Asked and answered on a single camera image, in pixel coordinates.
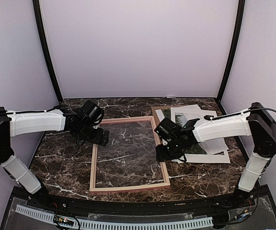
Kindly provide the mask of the clear acrylic sheet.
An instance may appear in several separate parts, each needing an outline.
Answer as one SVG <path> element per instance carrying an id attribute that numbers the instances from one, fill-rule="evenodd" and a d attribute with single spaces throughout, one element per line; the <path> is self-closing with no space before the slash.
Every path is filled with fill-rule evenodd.
<path id="1" fill-rule="evenodd" d="M 101 128 L 110 134 L 108 144 L 97 148 L 96 188 L 164 182 L 151 121 L 107 123 Z"/>

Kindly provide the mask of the landscape photo print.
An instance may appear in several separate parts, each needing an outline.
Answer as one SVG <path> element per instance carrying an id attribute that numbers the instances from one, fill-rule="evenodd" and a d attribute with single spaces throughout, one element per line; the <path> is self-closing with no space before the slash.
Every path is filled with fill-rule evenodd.
<path id="1" fill-rule="evenodd" d="M 163 117 L 169 118 L 170 120 L 172 120 L 170 108 L 156 109 L 155 113 L 160 121 L 162 120 Z M 184 117 L 184 115 L 181 115 L 181 114 L 175 114 L 174 119 L 175 119 L 175 123 L 182 127 L 187 122 L 187 119 Z M 204 154 L 204 155 L 207 154 L 207 152 L 199 144 L 194 144 L 191 148 L 186 148 L 186 150 L 184 150 L 184 153 L 186 153 L 186 154 Z"/>

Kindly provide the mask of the white mat board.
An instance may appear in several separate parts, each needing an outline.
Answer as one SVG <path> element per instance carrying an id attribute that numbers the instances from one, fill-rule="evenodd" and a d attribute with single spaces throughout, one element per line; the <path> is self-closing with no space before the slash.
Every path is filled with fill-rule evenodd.
<path id="1" fill-rule="evenodd" d="M 181 107 L 171 108 L 171 118 L 175 122 L 175 114 L 184 115 L 188 120 L 198 118 L 198 122 L 202 122 L 204 116 L 210 115 L 213 117 L 217 116 L 216 111 L 213 110 L 202 110 L 197 104 L 187 105 Z M 207 154 L 186 154 L 179 160 L 174 162 L 181 163 L 182 160 L 186 159 L 188 163 L 230 163 L 228 154 L 228 146 L 223 138 L 213 139 L 206 142 L 201 142 L 199 145 L 207 152 Z"/>

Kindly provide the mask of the pink wooden picture frame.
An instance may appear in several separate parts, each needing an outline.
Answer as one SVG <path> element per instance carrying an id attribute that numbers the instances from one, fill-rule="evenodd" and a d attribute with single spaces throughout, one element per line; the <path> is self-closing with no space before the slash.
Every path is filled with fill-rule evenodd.
<path id="1" fill-rule="evenodd" d="M 127 117 L 127 118 L 114 118 L 114 119 L 105 119 L 101 124 L 107 123 L 127 123 L 135 121 L 151 121 L 152 128 L 155 128 L 155 119 L 153 116 L 140 116 L 140 117 Z M 159 138 L 156 137 L 155 132 L 155 142 L 159 144 Z M 129 186 L 129 187 L 110 187 L 110 188 L 96 188 L 95 187 L 95 175 L 96 175 L 96 163 L 97 163 L 97 148 L 99 145 L 94 145 L 92 149 L 92 161 L 91 161 L 91 174 L 90 174 L 90 192 L 91 193 L 112 193 L 112 192 L 128 192 L 128 191 L 139 191 L 139 190 L 149 190 L 155 188 L 164 188 L 170 186 L 169 175 L 167 172 L 167 167 L 164 162 L 160 162 L 161 169 L 163 173 L 164 182 L 160 184 L 149 184 L 149 185 L 140 185 L 140 186 Z"/>

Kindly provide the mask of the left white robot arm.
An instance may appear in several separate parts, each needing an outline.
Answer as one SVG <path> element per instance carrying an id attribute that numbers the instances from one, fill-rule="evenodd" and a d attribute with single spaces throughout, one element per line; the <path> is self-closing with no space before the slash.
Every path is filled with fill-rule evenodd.
<path id="1" fill-rule="evenodd" d="M 20 184 L 42 209 L 52 205 L 47 188 L 23 163 L 11 148 L 11 138 L 38 132 L 68 131 L 80 145 L 86 141 L 106 146 L 109 131 L 99 128 L 104 111 L 93 106 L 90 109 L 66 107 L 43 111 L 7 111 L 0 107 L 0 166 Z"/>

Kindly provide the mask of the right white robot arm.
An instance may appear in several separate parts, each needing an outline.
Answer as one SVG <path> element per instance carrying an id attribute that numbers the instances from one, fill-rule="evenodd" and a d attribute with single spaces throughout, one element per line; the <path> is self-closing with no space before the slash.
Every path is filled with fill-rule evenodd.
<path id="1" fill-rule="evenodd" d="M 178 124 L 173 118 L 163 118 L 154 132 L 164 143 L 156 147 L 157 161 L 194 162 L 186 151 L 201 143 L 226 138 L 250 138 L 252 151 L 229 204 L 239 208 L 276 155 L 276 110 L 252 103 L 249 108 L 225 115 L 212 111 L 205 115 L 184 117 Z"/>

